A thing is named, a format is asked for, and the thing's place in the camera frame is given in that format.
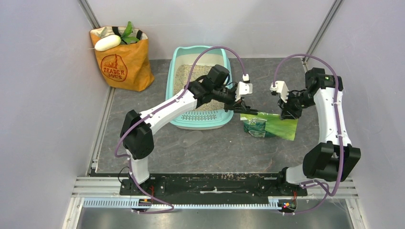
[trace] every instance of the plastic bag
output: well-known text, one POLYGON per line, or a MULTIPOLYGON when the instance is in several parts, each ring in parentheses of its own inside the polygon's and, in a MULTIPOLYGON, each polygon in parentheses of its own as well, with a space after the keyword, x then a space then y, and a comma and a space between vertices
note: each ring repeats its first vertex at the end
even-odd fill
POLYGON ((298 119, 280 120, 278 114, 260 112, 258 115, 241 114, 244 131, 253 137, 281 137, 293 141, 297 130, 298 119))

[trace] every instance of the teal litter box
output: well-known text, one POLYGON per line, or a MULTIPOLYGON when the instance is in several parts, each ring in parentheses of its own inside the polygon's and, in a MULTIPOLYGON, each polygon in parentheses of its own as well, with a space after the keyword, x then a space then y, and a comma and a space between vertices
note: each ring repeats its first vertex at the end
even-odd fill
MULTIPOLYGON (((183 65, 192 65, 195 59, 210 46, 178 47, 170 62, 169 77, 167 79, 166 100, 174 96, 174 77, 178 68, 183 65)), ((226 57, 225 50, 214 49, 204 54, 197 62, 197 65, 222 65, 229 70, 230 81, 232 82, 231 65, 226 57)), ((171 123, 181 129, 208 130, 216 129, 227 124, 234 115, 233 111, 225 112, 224 109, 213 111, 188 111, 173 119, 171 123)))

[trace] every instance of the metal frame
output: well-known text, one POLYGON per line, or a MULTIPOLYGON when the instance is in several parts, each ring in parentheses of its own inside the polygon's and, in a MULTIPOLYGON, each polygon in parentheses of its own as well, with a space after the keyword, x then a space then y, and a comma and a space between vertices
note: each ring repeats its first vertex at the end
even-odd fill
MULTIPOLYGON (((327 182, 331 188, 335 182, 327 182)), ((147 198, 146 196, 120 196, 121 184, 116 177, 78 177, 73 188, 74 198, 147 198)), ((325 191, 317 186, 308 188, 308 196, 298 197, 299 199, 319 199, 323 198, 325 191)), ((290 199, 291 197, 271 197, 273 199, 290 199)), ((357 190, 353 180, 347 178, 339 185, 335 199, 358 199, 357 190)))
POLYGON ((100 126, 99 126, 99 129, 97 132, 96 142, 92 148, 93 155, 92 155, 92 160, 89 163, 90 165, 89 165, 89 169, 87 171, 87 176, 90 174, 92 169, 94 169, 94 171, 97 171, 98 158, 100 156, 101 145, 103 143, 104 133, 106 132, 108 117, 109 117, 109 114, 111 111, 111 106, 113 104, 114 92, 115 92, 115 88, 110 87, 108 90, 108 96, 107 96, 106 103, 104 106, 103 117, 101 118, 100 126))
MULTIPOLYGON (((120 182, 116 177, 78 177, 73 189, 66 214, 63 229, 76 229, 79 222, 80 213, 83 207, 108 207, 123 208, 131 205, 131 201, 147 198, 146 196, 120 196, 120 182), (91 203, 91 201, 103 201, 103 203, 91 203)), ((308 189, 308 196, 298 197, 298 199, 322 199, 325 191, 321 187, 308 189)), ((349 215, 354 229, 367 229, 359 207, 357 190, 351 178, 341 182, 337 195, 333 199, 345 199, 349 209, 349 215)), ((175 208, 182 209, 273 209, 275 203, 291 197, 268 197, 269 205, 176 205, 175 208)), ((156 205, 156 208, 165 208, 164 205, 156 205)))
MULTIPOLYGON (((332 21, 333 17, 336 15, 336 12, 338 11, 339 7, 341 6, 342 2, 344 0, 335 0, 329 9, 328 14, 326 15, 325 19, 323 20, 317 34, 314 37, 314 40, 311 42, 311 45, 309 46, 307 50, 307 54, 312 55, 318 46, 319 42, 321 41, 323 35, 325 34, 325 31, 330 25, 330 22, 332 21)), ((308 62, 309 57, 304 58, 304 62, 308 62)))
POLYGON ((62 225, 63 229, 76 229, 84 200, 84 198, 70 198, 69 207, 62 225))
POLYGON ((88 4, 87 0, 77 0, 80 4, 80 6, 83 9, 83 12, 85 13, 87 19, 89 20, 91 26, 93 29, 100 28, 100 23, 98 23, 98 20, 96 16, 94 15, 93 10, 91 9, 90 5, 88 4))

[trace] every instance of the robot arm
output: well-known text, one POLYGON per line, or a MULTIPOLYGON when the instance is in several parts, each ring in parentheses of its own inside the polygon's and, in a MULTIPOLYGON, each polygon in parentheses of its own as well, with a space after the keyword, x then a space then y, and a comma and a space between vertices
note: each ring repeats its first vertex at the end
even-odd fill
MULTIPOLYGON (((359 148, 352 147, 347 135, 342 111, 343 84, 340 76, 337 105, 341 123, 344 164, 341 181, 344 181, 360 159, 359 148)), ((301 165, 285 168, 281 172, 284 183, 298 185, 308 179, 320 178, 336 181, 339 167, 339 140, 337 120, 334 111, 333 97, 335 81, 333 75, 326 75, 324 69, 313 68, 305 74, 305 87, 301 91, 288 91, 283 81, 277 81, 270 88, 273 95, 280 94, 278 106, 281 108, 281 119, 297 119, 304 108, 315 105, 319 119, 319 143, 309 151, 301 165)))
POLYGON ((182 89, 171 99, 139 114, 134 110, 127 113, 121 129, 121 137, 136 122, 149 116, 148 119, 132 130, 123 141, 127 154, 130 155, 133 173, 138 183, 143 183, 149 178, 148 155, 154 148, 153 135, 177 116, 209 103, 212 99, 224 103, 225 111, 232 110, 235 113, 257 114, 257 110, 250 109, 249 106, 245 105, 242 97, 242 95, 252 93, 252 84, 249 83, 249 79, 245 76, 244 82, 239 82, 232 88, 227 88, 224 83, 228 77, 229 71, 220 65, 216 65, 211 68, 207 75, 190 82, 188 88, 182 89), (153 111, 173 100, 176 102, 151 115, 153 111))

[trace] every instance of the trader joe's bag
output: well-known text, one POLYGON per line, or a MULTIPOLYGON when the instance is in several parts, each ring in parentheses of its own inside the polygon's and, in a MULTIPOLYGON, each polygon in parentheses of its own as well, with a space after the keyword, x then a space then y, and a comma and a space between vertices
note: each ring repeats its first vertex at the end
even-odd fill
MULTIPOLYGON (((91 41, 95 45, 106 36, 120 36, 124 30, 125 27, 111 26, 91 30, 91 41)), ((103 52, 95 50, 95 53, 98 67, 110 86, 139 92, 147 88, 155 77, 150 70, 148 59, 148 37, 138 29, 132 29, 132 34, 139 39, 138 42, 121 43, 103 52)))

